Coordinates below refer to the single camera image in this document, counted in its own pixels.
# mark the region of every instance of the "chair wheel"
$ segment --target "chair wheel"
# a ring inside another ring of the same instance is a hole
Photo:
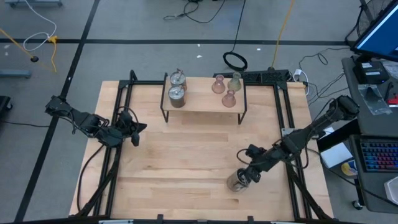
[[[357,210],[362,210],[363,206],[359,203],[359,200],[352,201],[351,204]]]

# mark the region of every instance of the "glass jar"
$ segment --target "glass jar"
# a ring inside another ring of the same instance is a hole
[[[170,103],[175,108],[181,108],[185,105],[185,90],[183,86],[176,86],[169,89]]]
[[[232,74],[232,79],[228,82],[228,89],[233,91],[239,91],[242,88],[240,78],[241,74],[239,72],[234,72]]]
[[[211,86],[211,89],[213,90],[213,92],[220,94],[223,93],[225,91],[225,85],[224,85],[224,76],[223,75],[217,75],[216,76],[216,81],[213,83],[213,85]]]
[[[235,104],[236,104],[235,91],[228,90],[226,92],[226,95],[223,97],[222,102],[223,102],[224,106],[226,106],[228,108],[235,106]]]
[[[171,74],[170,83],[172,87],[182,86],[185,91],[187,90],[187,79],[181,69],[177,69],[176,72]]]

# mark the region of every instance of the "label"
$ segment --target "label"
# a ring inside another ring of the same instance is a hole
[[[366,75],[380,75],[380,72],[366,72]]]
[[[363,68],[371,68],[372,65],[370,63],[362,63]]]

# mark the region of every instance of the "keyboard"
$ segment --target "keyboard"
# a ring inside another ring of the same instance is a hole
[[[360,154],[368,172],[398,172],[398,139],[361,138]]]
[[[223,75],[225,78],[232,78],[233,72],[228,73],[215,73],[216,75]],[[290,75],[288,70],[274,70],[270,71],[253,71],[253,72],[241,72],[242,78],[246,83],[258,83],[258,84],[273,84],[275,82],[286,82]]]

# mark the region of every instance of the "wooden shelf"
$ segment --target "wooden shelf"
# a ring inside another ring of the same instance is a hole
[[[217,113],[244,113],[245,107],[245,86],[241,79],[242,88],[235,93],[236,105],[227,108],[223,105],[222,99],[228,89],[230,78],[224,79],[226,90],[221,94],[216,94],[211,90],[215,78],[196,78],[187,77],[187,102],[181,108],[175,108],[171,105],[169,98],[169,89],[171,87],[170,79],[166,77],[165,88],[163,92],[163,110],[164,111],[196,111],[196,112],[217,112]]]

